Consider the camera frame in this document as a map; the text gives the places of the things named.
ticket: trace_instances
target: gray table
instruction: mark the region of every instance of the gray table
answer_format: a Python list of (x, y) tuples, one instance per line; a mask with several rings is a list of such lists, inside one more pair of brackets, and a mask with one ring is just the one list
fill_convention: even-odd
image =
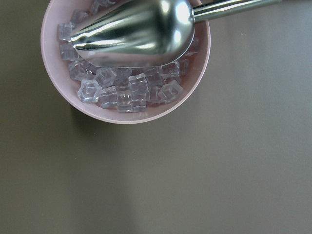
[(195, 93), (132, 126), (56, 91), (39, 46), (48, 2), (1, 4), (1, 234), (311, 233), (310, 0), (211, 21)]

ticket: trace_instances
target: scoop handle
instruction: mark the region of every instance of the scoop handle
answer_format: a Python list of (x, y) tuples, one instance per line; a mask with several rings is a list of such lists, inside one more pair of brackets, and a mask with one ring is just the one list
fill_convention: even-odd
[(203, 4), (193, 8), (195, 22), (212, 20), (282, 0), (227, 0)]

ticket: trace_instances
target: stainless steel scoop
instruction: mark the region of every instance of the stainless steel scoop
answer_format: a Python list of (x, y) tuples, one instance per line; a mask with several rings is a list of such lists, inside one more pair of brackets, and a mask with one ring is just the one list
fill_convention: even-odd
[(122, 0), (80, 25), (71, 41), (95, 66), (159, 66), (186, 52), (195, 23), (280, 1), (227, 0), (192, 8), (188, 0)]

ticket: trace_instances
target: metal scoop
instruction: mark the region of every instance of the metal scoop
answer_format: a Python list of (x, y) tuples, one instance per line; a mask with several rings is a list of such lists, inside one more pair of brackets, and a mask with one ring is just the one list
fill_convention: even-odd
[(98, 67), (159, 66), (187, 51), (195, 23), (280, 1), (227, 0), (192, 8), (188, 0), (122, 0), (78, 27), (71, 41)]

